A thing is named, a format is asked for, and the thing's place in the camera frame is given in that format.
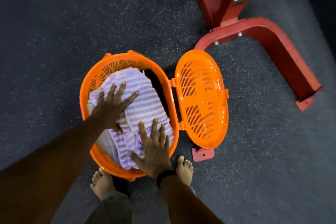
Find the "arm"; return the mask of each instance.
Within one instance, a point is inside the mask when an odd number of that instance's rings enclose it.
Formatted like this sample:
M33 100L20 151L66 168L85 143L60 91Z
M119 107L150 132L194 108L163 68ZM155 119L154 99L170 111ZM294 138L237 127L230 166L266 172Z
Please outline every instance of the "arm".
M114 94L113 85L82 124L0 172L2 223L51 221L99 135L107 128L119 131L116 120L137 96L121 102L125 86Z
M145 126L139 123L141 140L145 148L145 158L134 152L131 157L139 169L156 179L165 170L171 170L169 160L169 137L165 139L162 125L158 132L157 119L153 121L150 139ZM216 215L199 200L177 176L167 176L161 181L161 190L168 205L170 221L175 223L220 223Z

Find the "black wristband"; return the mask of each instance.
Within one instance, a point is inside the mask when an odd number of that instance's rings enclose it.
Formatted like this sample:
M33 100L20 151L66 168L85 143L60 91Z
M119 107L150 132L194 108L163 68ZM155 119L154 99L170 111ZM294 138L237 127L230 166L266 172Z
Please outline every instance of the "black wristband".
M176 175L176 172L174 170L165 170L160 173L159 176L156 178L156 185L161 189L162 179L170 175Z

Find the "hand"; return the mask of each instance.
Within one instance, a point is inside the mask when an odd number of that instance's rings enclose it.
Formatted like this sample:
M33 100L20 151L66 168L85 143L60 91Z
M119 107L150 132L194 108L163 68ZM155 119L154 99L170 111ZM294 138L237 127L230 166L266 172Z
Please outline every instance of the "hand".
M126 82L123 82L117 93L114 94L116 87L117 86L114 83L111 86L110 91L108 92L105 100L104 100L104 92L101 92L99 94L97 105L93 109L90 117L99 119L100 122L103 124L104 129L111 128L115 132L122 134L123 131L121 130L120 126L116 123L116 120L120 118L121 113L138 96L138 92L133 93L124 102L121 102L121 96L124 93Z
M141 141L145 148L145 158L141 159L135 152L132 152L131 158L141 171L156 179L163 171L171 170L168 154L169 136L165 141L165 126L163 124L159 134L156 118L153 120L151 140L148 138L142 121L139 122L139 128Z

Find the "orange laundry basket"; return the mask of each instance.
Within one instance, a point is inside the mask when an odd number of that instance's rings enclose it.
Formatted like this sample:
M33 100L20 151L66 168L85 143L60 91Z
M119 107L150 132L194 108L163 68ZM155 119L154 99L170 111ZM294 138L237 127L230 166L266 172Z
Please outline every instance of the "orange laundry basket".
M177 146L179 130L186 130L191 140L202 148L213 149L223 141L229 122L226 101L229 95L224 88L217 64L201 50L185 53L177 64L175 78L171 80L156 63L137 52L128 51L128 53L115 55L107 53L90 69L83 80L79 95L83 120L89 117L87 101L90 92L98 89L111 73L128 67L136 67L139 70L150 68L162 84L168 104L170 124L174 131L173 144L169 149L170 157ZM171 87L176 87L181 122L177 119ZM112 175L130 181L145 176L140 170L124 170L115 165L97 143L90 150L90 154L101 168Z

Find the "forearm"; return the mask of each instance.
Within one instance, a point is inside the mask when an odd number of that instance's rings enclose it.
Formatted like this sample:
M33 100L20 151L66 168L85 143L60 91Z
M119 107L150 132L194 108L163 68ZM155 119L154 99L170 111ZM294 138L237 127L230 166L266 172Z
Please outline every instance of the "forearm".
M220 223L210 209L203 204L177 176L171 175L161 181L170 220L176 223Z
M103 128L88 118L0 172L4 223L50 222Z

